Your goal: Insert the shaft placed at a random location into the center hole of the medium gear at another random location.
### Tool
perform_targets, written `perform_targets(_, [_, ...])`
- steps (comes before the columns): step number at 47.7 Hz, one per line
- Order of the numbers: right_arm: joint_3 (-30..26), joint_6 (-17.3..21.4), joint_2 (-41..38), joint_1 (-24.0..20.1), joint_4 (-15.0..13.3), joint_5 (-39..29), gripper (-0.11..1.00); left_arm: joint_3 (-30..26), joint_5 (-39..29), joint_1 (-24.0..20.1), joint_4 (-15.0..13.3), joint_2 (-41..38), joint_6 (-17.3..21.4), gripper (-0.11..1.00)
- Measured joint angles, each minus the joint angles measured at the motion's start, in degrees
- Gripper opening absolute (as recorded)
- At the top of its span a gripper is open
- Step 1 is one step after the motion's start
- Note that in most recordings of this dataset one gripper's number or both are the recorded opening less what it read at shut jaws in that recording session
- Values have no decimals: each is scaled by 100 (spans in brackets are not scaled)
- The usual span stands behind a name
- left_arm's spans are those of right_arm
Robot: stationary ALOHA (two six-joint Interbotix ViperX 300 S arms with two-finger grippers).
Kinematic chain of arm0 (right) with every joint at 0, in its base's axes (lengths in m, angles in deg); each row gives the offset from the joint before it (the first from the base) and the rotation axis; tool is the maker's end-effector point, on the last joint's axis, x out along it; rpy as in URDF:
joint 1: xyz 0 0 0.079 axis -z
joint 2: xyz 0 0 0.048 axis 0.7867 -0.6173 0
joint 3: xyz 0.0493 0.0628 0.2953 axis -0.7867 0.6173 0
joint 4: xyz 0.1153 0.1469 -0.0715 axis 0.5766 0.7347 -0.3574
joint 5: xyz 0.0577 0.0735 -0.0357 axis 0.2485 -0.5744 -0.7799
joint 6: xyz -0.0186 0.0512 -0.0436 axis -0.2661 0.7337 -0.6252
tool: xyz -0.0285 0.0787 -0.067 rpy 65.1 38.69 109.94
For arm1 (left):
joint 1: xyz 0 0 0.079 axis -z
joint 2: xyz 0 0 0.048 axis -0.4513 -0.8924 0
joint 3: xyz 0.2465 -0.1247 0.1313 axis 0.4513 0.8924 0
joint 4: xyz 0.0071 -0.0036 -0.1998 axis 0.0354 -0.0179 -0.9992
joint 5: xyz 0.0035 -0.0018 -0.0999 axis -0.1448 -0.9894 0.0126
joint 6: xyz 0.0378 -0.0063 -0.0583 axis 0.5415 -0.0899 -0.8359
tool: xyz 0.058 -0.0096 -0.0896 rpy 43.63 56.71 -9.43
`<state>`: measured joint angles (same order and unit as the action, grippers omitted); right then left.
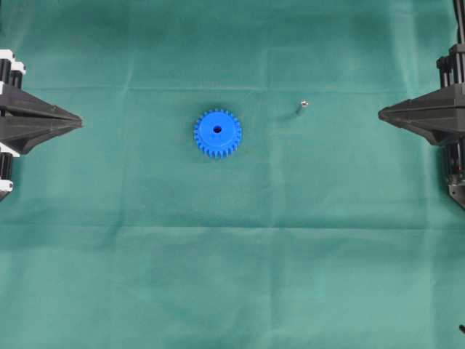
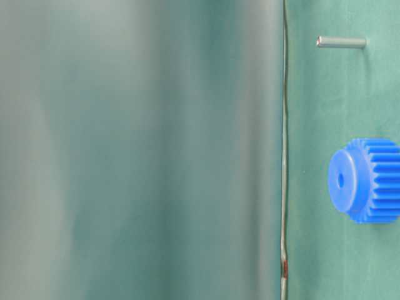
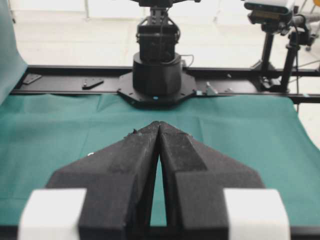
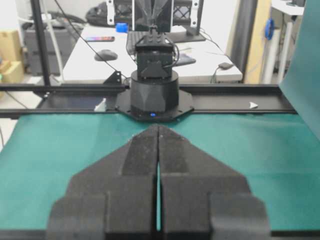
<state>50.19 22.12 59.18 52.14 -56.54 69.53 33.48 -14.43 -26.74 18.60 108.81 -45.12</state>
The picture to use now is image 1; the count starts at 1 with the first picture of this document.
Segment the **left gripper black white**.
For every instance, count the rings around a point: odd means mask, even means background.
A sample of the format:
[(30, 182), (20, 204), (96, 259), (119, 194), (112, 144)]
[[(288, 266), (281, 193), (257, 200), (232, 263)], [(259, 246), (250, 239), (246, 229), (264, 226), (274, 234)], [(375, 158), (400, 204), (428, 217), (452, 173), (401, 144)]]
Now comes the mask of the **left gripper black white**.
[[(12, 163), (19, 153), (82, 127), (82, 120), (61, 107), (49, 104), (22, 90), (25, 65), (10, 49), (1, 50), (1, 108), (12, 114), (42, 116), (1, 118), (1, 200), (13, 191)], [(12, 85), (19, 89), (5, 89)]]

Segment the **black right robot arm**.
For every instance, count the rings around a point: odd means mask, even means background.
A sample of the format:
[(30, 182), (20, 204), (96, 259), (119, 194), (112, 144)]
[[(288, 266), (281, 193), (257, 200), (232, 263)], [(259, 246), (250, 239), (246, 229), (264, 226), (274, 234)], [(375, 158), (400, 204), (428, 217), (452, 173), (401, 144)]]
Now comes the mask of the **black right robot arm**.
[(449, 196), (464, 206), (464, 2), (453, 2), (457, 43), (440, 57), (440, 89), (379, 111), (379, 119), (442, 149)]

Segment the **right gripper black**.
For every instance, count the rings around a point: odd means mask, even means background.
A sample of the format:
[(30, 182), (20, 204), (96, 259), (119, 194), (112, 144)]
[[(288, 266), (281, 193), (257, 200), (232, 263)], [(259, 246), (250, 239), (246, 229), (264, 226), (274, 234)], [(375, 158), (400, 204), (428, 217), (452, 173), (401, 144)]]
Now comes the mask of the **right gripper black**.
[[(449, 55), (437, 60), (440, 86), (464, 83), (464, 44), (455, 44)], [(464, 133), (440, 130), (437, 127), (418, 126), (412, 122), (393, 119), (410, 112), (445, 111), (464, 107), (464, 95), (427, 94), (385, 107), (378, 113), (381, 121), (406, 129), (424, 138), (429, 144), (442, 146), (445, 173), (450, 197), (464, 208)]]

